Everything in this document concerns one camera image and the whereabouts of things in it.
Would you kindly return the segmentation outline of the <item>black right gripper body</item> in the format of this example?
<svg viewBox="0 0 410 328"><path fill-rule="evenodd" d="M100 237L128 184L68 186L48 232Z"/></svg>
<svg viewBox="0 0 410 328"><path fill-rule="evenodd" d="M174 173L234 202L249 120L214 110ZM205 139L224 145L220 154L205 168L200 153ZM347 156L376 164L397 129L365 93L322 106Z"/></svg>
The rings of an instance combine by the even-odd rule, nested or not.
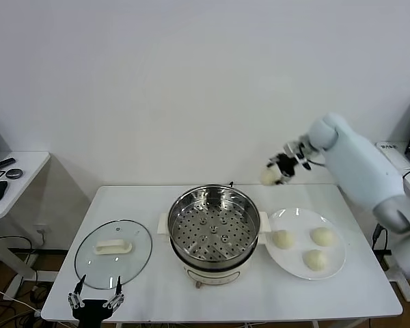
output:
<svg viewBox="0 0 410 328"><path fill-rule="evenodd" d="M295 157L289 157L286 154L277 155L277 166L280 172L284 176L294 176L295 167L298 165L298 161Z"/></svg>

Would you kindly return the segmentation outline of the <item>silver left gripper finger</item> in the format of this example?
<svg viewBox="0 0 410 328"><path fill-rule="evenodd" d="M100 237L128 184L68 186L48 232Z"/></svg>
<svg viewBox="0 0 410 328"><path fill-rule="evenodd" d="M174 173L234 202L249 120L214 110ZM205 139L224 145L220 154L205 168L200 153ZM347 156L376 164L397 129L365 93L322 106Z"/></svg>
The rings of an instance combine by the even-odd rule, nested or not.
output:
<svg viewBox="0 0 410 328"><path fill-rule="evenodd" d="M116 310L123 302L124 294L122 293L121 277L119 276L115 287L115 294L103 304L103 307L108 308L109 310Z"/></svg>
<svg viewBox="0 0 410 328"><path fill-rule="evenodd" d="M73 292L68 294L68 302L72 310L77 310L79 308L84 308L85 304L81 298L81 291L85 282L86 275L79 280L79 282L74 287Z"/></svg>

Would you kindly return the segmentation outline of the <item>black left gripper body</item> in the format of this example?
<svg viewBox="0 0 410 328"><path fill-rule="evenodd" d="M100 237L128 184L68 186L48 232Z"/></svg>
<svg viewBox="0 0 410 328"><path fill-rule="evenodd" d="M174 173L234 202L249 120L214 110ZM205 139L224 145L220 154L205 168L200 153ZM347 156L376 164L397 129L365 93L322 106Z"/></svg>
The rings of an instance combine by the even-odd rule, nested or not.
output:
<svg viewBox="0 0 410 328"><path fill-rule="evenodd" d="M83 307L72 310L72 316L79 323L101 323L111 317L111 310L103 306L106 302L105 299L85 299Z"/></svg>

